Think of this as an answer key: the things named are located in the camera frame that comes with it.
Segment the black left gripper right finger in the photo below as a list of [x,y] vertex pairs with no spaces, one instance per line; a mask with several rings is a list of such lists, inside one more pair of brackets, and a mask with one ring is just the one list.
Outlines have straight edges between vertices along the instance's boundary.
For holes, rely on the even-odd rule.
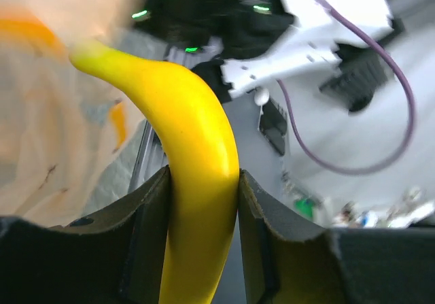
[[239,180],[248,303],[433,303],[434,229],[325,229]]

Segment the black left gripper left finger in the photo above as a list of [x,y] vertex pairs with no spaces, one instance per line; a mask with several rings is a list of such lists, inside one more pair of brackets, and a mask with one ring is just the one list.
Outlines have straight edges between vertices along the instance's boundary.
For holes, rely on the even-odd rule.
[[1,218],[2,303],[157,303],[167,238],[167,168],[68,226]]

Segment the yellow banana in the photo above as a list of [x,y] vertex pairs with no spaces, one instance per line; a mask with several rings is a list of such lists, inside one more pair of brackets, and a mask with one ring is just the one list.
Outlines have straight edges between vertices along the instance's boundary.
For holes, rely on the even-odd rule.
[[210,303],[230,249],[239,159],[228,118],[208,85],[188,68],[139,58],[98,41],[75,46],[78,70],[121,90],[159,136],[173,204],[159,301]]

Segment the orange translucent plastic bag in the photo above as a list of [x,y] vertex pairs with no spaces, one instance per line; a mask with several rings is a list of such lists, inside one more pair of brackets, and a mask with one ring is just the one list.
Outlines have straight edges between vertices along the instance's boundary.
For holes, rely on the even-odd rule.
[[135,134],[139,110],[68,49],[117,39],[140,1],[1,0],[2,215],[69,224]]

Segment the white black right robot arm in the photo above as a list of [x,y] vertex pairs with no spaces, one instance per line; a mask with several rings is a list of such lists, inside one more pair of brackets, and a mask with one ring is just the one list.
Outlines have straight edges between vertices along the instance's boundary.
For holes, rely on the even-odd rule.
[[138,31],[169,44],[225,103],[274,80],[331,68],[321,93],[364,109],[391,72],[380,56],[316,0],[146,0]]

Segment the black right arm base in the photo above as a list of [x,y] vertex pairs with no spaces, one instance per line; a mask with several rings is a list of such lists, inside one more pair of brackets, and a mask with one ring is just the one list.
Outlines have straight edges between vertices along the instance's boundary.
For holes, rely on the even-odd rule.
[[288,131],[287,114],[272,98],[262,106],[259,131],[279,156],[285,154],[285,137]]

